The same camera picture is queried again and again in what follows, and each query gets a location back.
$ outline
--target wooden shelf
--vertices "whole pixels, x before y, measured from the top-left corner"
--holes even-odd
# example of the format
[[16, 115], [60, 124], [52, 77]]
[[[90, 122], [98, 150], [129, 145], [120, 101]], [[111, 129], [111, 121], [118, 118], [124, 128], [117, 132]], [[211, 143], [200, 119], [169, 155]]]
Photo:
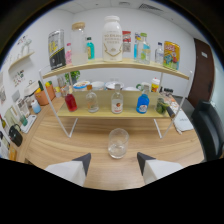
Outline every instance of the wooden shelf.
[[132, 58], [123, 58], [122, 62], [104, 62], [102, 58], [96, 58], [94, 61], [89, 61], [87, 64], [84, 65], [66, 65], [62, 68], [52, 70], [51, 72], [47, 73], [43, 76], [43, 78], [49, 78], [51, 76], [77, 71], [77, 70], [86, 70], [86, 69], [96, 69], [96, 68], [135, 68], [135, 69], [144, 69], [144, 70], [151, 70], [156, 72], [163, 72], [170, 75], [174, 75], [186, 80], [189, 80], [189, 77], [179, 71], [175, 71], [172, 69], [168, 69], [163, 67], [163, 65], [157, 64], [153, 61], [150, 62], [149, 65], [140, 64], [134, 62]]
[[86, 103], [87, 91], [74, 92], [75, 100], [78, 109], [74, 112], [69, 112], [66, 103], [57, 112], [59, 117], [77, 117], [77, 118], [98, 118], [98, 119], [132, 119], [132, 118], [169, 118], [168, 113], [161, 115], [155, 111], [155, 105], [159, 93], [149, 93], [149, 108], [145, 114], [140, 114], [136, 111], [138, 97], [141, 96], [140, 91], [121, 91], [124, 98], [123, 112], [114, 114], [111, 112], [111, 96], [113, 90], [93, 91], [97, 94], [99, 110], [95, 113], [88, 112]]
[[14, 62], [9, 66], [9, 69], [12, 68], [12, 67], [13, 67], [14, 65], [16, 65], [17, 63], [19, 63], [20, 61], [22, 61], [23, 59], [29, 57], [30, 55], [32, 55], [32, 54], [34, 54], [34, 53], [35, 53], [35, 52], [33, 51], [33, 52], [31, 52], [31, 53], [29, 53], [29, 54], [27, 54], [27, 55], [25, 55], [25, 56], [19, 58], [18, 60], [14, 61]]

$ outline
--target drinking glass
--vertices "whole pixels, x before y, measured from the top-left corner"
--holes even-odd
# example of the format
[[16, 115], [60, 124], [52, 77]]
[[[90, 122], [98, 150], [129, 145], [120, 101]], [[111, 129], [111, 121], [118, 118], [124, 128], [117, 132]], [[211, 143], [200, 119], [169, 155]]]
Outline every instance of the drinking glass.
[[128, 132], [121, 128], [116, 128], [109, 134], [108, 152], [115, 158], [120, 159], [126, 154], [128, 147]]

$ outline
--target glass cup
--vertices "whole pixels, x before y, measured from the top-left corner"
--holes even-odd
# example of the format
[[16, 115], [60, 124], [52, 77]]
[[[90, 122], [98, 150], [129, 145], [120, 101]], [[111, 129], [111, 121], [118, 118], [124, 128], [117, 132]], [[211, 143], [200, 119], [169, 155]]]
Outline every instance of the glass cup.
[[120, 159], [126, 154], [128, 147], [128, 132], [121, 128], [116, 128], [109, 134], [108, 152], [115, 158]]
[[28, 121], [26, 119], [26, 117], [22, 114], [21, 117], [20, 117], [20, 121], [21, 123], [23, 124], [23, 126], [26, 126]]

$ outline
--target can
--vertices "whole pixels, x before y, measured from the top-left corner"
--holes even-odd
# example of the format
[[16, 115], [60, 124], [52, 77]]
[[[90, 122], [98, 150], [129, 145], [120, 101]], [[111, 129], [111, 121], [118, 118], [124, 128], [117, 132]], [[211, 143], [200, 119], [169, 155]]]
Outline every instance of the can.
[[59, 29], [48, 36], [48, 52], [51, 70], [66, 65], [64, 48], [64, 30]]
[[163, 66], [173, 70], [179, 70], [180, 46], [170, 41], [164, 42]]

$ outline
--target red bottle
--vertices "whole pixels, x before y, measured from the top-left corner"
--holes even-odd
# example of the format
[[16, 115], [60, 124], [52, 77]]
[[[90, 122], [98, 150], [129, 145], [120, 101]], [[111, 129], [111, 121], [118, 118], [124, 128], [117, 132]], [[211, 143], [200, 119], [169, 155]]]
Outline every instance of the red bottle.
[[72, 94], [72, 86], [69, 86], [69, 90], [66, 91], [65, 102], [70, 112], [75, 111], [77, 109], [75, 97]]

